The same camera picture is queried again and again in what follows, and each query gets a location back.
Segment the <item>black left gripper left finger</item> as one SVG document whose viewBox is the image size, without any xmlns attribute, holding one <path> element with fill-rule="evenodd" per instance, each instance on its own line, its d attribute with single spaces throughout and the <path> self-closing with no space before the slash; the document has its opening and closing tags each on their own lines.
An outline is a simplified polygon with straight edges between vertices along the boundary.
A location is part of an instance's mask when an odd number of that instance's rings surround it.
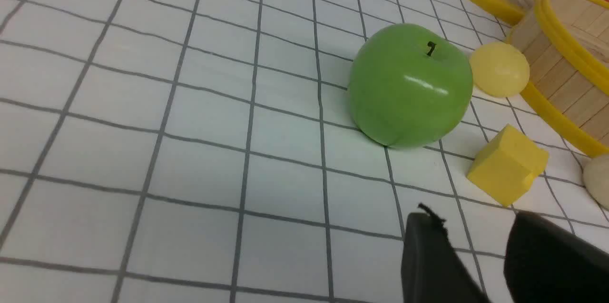
<svg viewBox="0 0 609 303">
<path fill-rule="evenodd" d="M 446 221 L 423 203 L 408 214 L 402 255 L 405 303 L 489 303 L 448 238 Z"/>
</svg>

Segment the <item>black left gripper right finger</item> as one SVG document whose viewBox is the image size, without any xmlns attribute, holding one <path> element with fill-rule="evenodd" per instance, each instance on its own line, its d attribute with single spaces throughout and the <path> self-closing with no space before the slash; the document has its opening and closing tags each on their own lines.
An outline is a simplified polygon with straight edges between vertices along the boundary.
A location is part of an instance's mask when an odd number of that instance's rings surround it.
<svg viewBox="0 0 609 303">
<path fill-rule="evenodd" d="M 531 212 L 516 214 L 504 276 L 516 303 L 606 303 L 609 256 Z"/>
</svg>

